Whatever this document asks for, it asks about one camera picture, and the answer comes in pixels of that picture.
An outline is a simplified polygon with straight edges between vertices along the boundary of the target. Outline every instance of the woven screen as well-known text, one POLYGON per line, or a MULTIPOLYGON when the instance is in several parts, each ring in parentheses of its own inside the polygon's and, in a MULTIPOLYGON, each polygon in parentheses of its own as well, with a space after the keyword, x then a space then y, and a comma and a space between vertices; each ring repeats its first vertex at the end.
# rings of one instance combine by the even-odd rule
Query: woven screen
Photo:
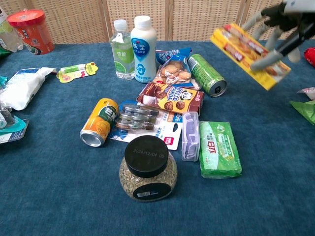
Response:
POLYGON ((0 0, 0 6, 6 12, 6 14, 9 15, 13 12, 24 9, 25 6, 19 2, 20 1, 18 0, 0 0))
POLYGON ((45 11, 54 43, 106 42, 107 30, 98 0, 31 0, 45 11))
MULTIPOLYGON (((249 10, 248 10, 248 13, 247 13, 247 16, 246 16, 246 21, 251 17, 253 16, 255 13, 261 11, 262 9, 266 8, 266 7, 269 7, 269 6, 273 6, 273 5, 276 5, 276 4, 279 4, 280 2, 282 2, 282 0, 264 0, 264 1, 261 1, 261 0, 251 0, 250 2, 250 6, 249 6, 249 10)), ((257 23, 254 27, 251 28, 251 30, 249 30, 249 33, 252 34, 252 32, 257 28, 259 27, 259 23, 257 23)), ((272 29, 269 29, 267 32, 265 32, 261 37, 260 39, 268 39, 270 34, 272 32, 272 29)), ((286 38, 287 35, 290 34, 290 31, 287 32, 287 33, 284 33, 282 34, 281 38, 286 38)))
POLYGON ((210 41, 214 29, 235 22, 240 0, 174 0, 173 41, 210 41))
POLYGON ((165 0, 107 0, 107 7, 112 33, 115 20, 125 19, 130 32, 134 28, 134 18, 147 15, 157 31, 157 40, 165 41, 165 0))

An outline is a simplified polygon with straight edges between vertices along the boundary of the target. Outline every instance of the biscuit box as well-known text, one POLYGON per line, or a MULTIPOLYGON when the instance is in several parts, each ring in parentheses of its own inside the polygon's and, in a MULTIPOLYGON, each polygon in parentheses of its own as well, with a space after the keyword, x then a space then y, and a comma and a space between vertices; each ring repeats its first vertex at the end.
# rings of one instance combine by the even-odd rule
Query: biscuit box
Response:
POLYGON ((271 89, 291 71, 281 61, 264 70, 252 71, 251 64, 267 55, 268 50, 237 24, 216 29, 211 41, 266 90, 271 89))
POLYGON ((203 98, 204 92, 151 82, 141 91, 137 101, 180 114, 184 112, 199 114, 203 98))

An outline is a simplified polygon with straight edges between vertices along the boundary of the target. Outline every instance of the plastic container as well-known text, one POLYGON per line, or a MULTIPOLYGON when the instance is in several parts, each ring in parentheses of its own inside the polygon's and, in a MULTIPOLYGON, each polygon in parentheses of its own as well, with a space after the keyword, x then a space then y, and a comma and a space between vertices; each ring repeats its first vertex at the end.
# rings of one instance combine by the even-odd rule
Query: plastic container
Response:
POLYGON ((160 200, 174 189, 177 165, 166 144, 155 136, 140 136, 125 149, 119 179, 124 191, 142 202, 160 200))
POLYGON ((7 14, 0 7, 0 44, 3 48, 16 52, 23 49, 23 42, 14 28, 6 20, 7 14))
POLYGON ((110 39, 116 75, 118 78, 132 80, 134 78, 134 58, 130 33, 127 32, 126 20, 114 21, 115 33, 110 39))
POLYGON ((182 160, 197 161, 200 150, 199 119, 197 112, 183 114, 182 160))
POLYGON ((157 32, 151 26, 149 16, 134 18, 135 28, 131 31, 131 43, 134 53, 135 78, 148 83, 156 76, 157 32))
POLYGON ((37 9, 19 11, 7 18, 34 55, 47 54, 55 48, 45 18, 45 12, 37 9))

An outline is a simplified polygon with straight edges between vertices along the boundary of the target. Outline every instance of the white bottle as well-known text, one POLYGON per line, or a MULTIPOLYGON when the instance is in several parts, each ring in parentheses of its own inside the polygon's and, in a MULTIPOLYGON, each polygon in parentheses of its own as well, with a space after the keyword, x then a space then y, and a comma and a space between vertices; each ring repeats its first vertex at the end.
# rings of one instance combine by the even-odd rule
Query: white bottle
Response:
POLYGON ((141 83, 152 81, 157 73, 157 32, 151 24, 149 16, 137 16, 134 18, 135 28, 130 34, 134 54, 135 78, 141 83))

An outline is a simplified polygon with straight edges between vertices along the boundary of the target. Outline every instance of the cookie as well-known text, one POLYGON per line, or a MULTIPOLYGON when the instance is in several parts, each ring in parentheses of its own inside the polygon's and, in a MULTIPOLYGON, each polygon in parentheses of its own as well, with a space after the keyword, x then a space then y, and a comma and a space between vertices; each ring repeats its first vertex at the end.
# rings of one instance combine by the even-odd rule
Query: cookie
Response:
POLYGON ((167 102, 164 104, 164 109, 168 110, 168 111, 172 111, 173 110, 173 103, 170 101, 170 102, 167 102))
POLYGON ((176 66, 178 70, 181 70, 183 67, 183 63, 181 61, 171 60, 168 64, 176 66))
POLYGON ((177 103, 176 103, 176 107, 177 107, 177 109, 179 109, 179 110, 184 109, 184 107, 185 107, 185 102, 177 102, 177 103))
POLYGON ((180 71, 178 77, 182 80, 189 80, 191 78, 191 74, 189 72, 180 71))
POLYGON ((165 67, 165 75, 172 75, 178 71, 177 67, 174 65, 167 65, 165 67))

